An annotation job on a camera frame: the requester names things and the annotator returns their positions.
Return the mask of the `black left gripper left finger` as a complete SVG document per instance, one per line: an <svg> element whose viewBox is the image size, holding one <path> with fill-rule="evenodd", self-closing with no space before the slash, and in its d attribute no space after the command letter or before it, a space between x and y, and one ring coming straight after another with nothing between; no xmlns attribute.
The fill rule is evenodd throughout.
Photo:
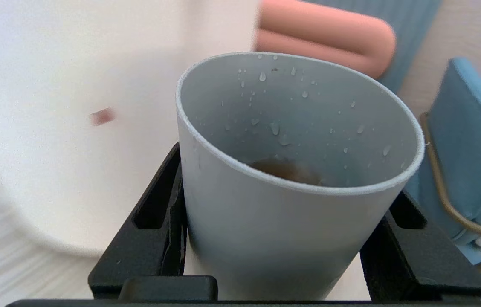
<svg viewBox="0 0 481 307"><path fill-rule="evenodd" d="M94 299L117 299L126 280L184 273L187 219L174 145L88 276Z"/></svg>

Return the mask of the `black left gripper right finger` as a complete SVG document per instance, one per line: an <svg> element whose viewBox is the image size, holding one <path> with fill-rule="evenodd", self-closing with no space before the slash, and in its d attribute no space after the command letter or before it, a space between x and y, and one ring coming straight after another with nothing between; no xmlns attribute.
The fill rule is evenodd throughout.
<svg viewBox="0 0 481 307"><path fill-rule="evenodd" d="M360 255L372 301L481 299L481 273L404 192Z"/></svg>

